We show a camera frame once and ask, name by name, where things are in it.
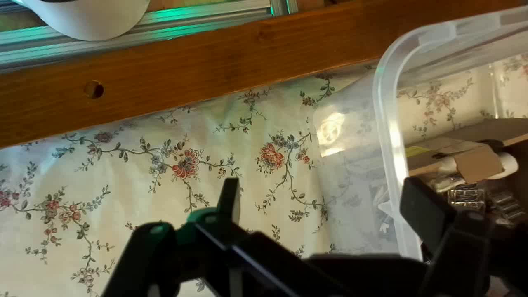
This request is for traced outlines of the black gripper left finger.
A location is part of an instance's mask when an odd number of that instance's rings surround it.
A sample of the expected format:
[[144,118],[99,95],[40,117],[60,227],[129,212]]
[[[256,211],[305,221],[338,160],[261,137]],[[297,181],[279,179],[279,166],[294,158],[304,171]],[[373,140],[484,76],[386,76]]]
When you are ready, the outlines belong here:
[[263,232],[238,224],[239,179],[226,178],[218,204],[183,226],[134,229],[102,297],[177,297],[200,278],[216,297],[304,297],[304,262]]

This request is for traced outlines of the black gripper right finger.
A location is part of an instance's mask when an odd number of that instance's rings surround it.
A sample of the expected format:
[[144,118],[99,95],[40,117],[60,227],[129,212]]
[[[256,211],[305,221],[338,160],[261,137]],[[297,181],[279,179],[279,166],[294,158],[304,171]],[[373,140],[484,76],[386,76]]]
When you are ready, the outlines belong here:
[[457,211],[419,178],[404,179],[399,211],[432,254],[419,295],[482,297],[494,222],[479,211]]

